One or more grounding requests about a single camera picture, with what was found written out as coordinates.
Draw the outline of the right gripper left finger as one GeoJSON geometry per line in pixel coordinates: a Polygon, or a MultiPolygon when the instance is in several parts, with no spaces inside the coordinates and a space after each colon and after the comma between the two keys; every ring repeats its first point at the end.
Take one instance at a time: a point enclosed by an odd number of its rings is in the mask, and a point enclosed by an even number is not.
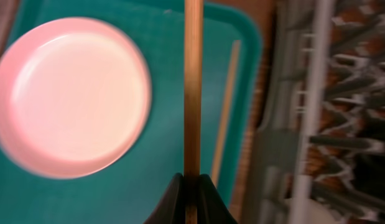
{"type": "Polygon", "coordinates": [[[185,186],[181,173],[176,173],[154,211],[144,224],[184,224],[185,186]]]}

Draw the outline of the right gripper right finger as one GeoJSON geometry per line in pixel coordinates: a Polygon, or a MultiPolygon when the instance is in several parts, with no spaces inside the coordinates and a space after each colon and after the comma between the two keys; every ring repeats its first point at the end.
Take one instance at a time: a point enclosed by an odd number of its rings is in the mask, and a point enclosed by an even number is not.
{"type": "Polygon", "coordinates": [[[237,224],[207,174],[198,178],[198,224],[237,224]]]}

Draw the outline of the wooden chopstick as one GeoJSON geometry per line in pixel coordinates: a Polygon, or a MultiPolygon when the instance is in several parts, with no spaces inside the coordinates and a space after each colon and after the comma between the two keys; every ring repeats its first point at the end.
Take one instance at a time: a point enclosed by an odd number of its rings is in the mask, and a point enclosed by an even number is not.
{"type": "Polygon", "coordinates": [[[203,0],[185,0],[183,176],[186,186],[186,224],[198,223],[203,5],[203,0]]]}
{"type": "Polygon", "coordinates": [[[239,52],[241,48],[241,41],[235,40],[232,44],[230,62],[228,66],[227,80],[225,86],[225,92],[223,96],[223,104],[221,108],[221,116],[218,127],[218,134],[216,139],[215,152],[213,156],[213,162],[211,167],[211,180],[215,187],[218,186],[220,178],[221,163],[223,159],[223,153],[225,149],[225,140],[228,131],[228,123],[230,116],[230,108],[233,100],[234,83],[236,79],[239,52]]]}

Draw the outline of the pink round plate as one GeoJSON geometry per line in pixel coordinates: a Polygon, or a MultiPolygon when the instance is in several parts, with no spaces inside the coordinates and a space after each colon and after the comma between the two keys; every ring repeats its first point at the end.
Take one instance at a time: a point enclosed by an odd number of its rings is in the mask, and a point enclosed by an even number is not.
{"type": "Polygon", "coordinates": [[[0,58],[0,149],[40,176],[98,172],[137,141],[151,76],[123,31],[87,17],[42,24],[0,58]]]}

